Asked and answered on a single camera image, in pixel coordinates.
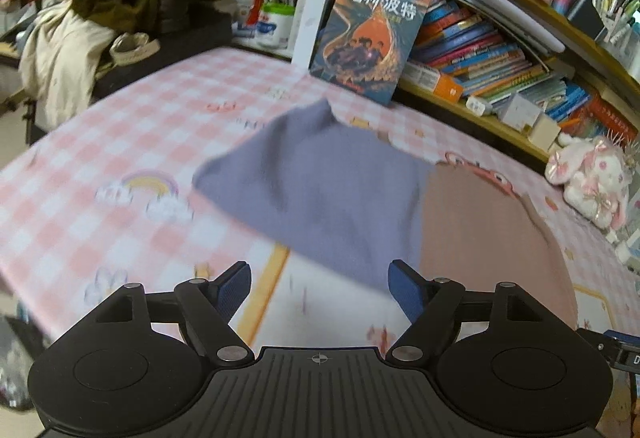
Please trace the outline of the white jar green lid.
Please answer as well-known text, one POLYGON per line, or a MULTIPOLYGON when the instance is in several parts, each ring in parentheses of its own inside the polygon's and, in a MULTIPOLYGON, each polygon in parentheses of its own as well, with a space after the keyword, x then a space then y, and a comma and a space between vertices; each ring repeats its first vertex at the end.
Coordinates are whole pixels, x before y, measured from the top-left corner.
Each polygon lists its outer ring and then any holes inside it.
POLYGON ((261 46, 285 49, 290 38, 295 8, 283 3, 266 3, 260 10, 255 38, 261 46))

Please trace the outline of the row of colourful books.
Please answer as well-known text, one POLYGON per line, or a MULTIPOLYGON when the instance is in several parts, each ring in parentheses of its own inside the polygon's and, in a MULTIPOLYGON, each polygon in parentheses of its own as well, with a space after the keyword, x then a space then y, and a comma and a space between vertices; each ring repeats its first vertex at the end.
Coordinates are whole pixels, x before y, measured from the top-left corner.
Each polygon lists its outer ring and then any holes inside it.
POLYGON ((569 135, 631 140, 639 133, 638 115, 588 63, 550 51, 478 0, 436 0, 409 60, 454 78, 459 101, 484 98, 497 117, 521 94, 569 135))

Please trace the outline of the orange white toothpaste box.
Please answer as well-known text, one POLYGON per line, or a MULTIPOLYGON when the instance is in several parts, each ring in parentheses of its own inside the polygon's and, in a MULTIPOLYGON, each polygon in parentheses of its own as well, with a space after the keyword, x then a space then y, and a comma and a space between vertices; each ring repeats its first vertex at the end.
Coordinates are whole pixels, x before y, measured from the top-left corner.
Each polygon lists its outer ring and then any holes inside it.
POLYGON ((450 103, 458 103, 463 88, 454 78, 421 63, 408 62, 402 71, 401 80, 416 86, 420 93, 431 93, 450 103))

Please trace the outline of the wooden shelf board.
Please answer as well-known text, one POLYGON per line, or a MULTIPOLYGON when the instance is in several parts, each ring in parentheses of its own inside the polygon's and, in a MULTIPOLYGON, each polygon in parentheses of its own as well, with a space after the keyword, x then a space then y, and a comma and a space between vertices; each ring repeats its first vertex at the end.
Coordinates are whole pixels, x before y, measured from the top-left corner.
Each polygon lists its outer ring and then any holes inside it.
POLYGON ((530 142, 521 131, 503 124, 495 114, 484 112, 483 107, 477 112, 463 101, 449 102, 405 79, 400 80, 394 101, 471 135, 537 172, 548 161, 545 150, 530 142))

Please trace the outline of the cream white garment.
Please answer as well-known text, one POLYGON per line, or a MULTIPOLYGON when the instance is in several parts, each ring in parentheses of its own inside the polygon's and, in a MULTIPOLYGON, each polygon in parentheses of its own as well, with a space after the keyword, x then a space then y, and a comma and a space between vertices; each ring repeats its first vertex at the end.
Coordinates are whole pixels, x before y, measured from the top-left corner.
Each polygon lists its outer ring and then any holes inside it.
POLYGON ((78 15, 69 1, 38 13, 21 55, 25 92, 57 128, 89 107, 102 53, 116 31, 78 15))

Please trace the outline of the pink white bunny plush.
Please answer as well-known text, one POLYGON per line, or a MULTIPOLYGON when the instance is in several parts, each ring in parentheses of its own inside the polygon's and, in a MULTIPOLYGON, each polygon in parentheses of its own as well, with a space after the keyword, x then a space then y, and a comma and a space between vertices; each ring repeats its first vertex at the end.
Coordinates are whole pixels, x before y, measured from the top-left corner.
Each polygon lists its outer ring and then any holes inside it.
POLYGON ((564 201, 599 230, 623 228, 631 171, 620 146, 602 135, 582 139, 564 132, 558 143, 544 169, 547 181, 562 185, 564 201))

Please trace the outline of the white charger cube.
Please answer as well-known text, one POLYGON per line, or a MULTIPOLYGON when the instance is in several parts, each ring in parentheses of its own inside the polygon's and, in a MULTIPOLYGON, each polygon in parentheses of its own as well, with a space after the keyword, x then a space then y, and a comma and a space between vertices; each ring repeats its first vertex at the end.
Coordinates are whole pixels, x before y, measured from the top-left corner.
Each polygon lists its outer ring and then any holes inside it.
POLYGON ((478 96, 469 96, 465 102, 465 107, 477 117, 489 116, 494 110, 488 101, 478 96))

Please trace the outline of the Harry Potter book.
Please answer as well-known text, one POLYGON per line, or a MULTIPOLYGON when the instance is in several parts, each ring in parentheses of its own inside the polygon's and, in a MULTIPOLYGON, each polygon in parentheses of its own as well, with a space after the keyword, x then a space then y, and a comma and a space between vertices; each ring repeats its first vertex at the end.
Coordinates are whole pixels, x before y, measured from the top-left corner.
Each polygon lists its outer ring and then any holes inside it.
POLYGON ((433 0, 335 0, 310 73, 388 105, 433 0))

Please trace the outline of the white wrist watch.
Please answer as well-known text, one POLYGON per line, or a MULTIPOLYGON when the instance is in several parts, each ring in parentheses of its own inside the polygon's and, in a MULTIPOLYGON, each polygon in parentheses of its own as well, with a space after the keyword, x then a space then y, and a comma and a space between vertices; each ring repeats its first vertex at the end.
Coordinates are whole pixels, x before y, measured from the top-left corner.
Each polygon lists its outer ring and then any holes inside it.
POLYGON ((147 34, 121 34, 110 46, 116 66, 130 66, 142 62, 160 51, 160 42, 147 34))

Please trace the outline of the cream pen holder box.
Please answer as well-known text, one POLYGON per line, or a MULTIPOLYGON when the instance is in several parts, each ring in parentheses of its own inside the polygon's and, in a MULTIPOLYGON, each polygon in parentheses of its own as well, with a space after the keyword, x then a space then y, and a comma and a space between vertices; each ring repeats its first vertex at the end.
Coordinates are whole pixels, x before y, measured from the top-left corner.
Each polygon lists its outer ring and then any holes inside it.
POLYGON ((559 124, 546 114, 541 114, 527 135, 528 141, 539 150, 549 152, 561 131, 559 124))

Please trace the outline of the white note card box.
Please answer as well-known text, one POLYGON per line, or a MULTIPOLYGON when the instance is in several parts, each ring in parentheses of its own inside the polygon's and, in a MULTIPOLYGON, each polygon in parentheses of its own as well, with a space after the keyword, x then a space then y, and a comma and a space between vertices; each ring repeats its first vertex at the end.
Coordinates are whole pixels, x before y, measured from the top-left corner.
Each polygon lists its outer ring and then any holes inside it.
POLYGON ((513 94, 501 109, 498 118, 508 127, 522 132, 534 127, 542 109, 535 103, 528 101, 521 94, 513 94))

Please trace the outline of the purple and brown sweater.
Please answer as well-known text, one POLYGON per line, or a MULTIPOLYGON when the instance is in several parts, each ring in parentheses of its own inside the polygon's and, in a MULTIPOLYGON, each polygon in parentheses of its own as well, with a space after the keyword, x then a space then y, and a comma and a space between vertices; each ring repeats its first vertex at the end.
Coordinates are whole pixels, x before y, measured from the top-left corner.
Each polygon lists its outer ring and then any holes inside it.
POLYGON ((202 164, 194 189, 230 217, 376 289, 400 259, 473 291, 513 282, 568 325, 578 308, 561 247, 532 200, 458 155, 430 163, 294 108, 202 164))

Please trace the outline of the pink checkered desk mat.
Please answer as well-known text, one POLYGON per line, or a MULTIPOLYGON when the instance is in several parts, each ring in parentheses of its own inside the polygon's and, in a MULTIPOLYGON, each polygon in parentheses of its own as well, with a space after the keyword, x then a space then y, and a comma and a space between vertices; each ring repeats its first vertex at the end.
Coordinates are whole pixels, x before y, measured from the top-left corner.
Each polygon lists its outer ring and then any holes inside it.
POLYGON ((116 92, 4 167, 2 279, 55 338, 119 286, 170 291, 243 260, 252 291, 232 324, 248 344, 386 349, 407 327, 387 291, 244 228, 192 189, 205 161, 323 99, 337 119, 388 135, 398 150, 426 161, 454 153, 529 196, 564 254, 579 325, 638 333, 637 276, 537 172, 408 107, 379 106, 235 49, 203 53, 116 92))

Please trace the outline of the white tablet on books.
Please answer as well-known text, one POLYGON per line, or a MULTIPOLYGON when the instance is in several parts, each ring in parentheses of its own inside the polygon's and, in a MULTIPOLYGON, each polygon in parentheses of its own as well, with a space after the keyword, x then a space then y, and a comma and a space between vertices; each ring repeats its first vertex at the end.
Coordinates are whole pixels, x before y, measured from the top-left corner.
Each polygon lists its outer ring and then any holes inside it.
POLYGON ((518 6, 513 4, 509 0, 478 0, 483 2, 491 10, 497 12, 500 16, 503 16, 510 20, 511 23, 518 26, 530 34, 533 38, 538 40, 547 49, 554 53, 562 53, 565 50, 564 44, 544 28, 540 23, 529 16, 518 6))

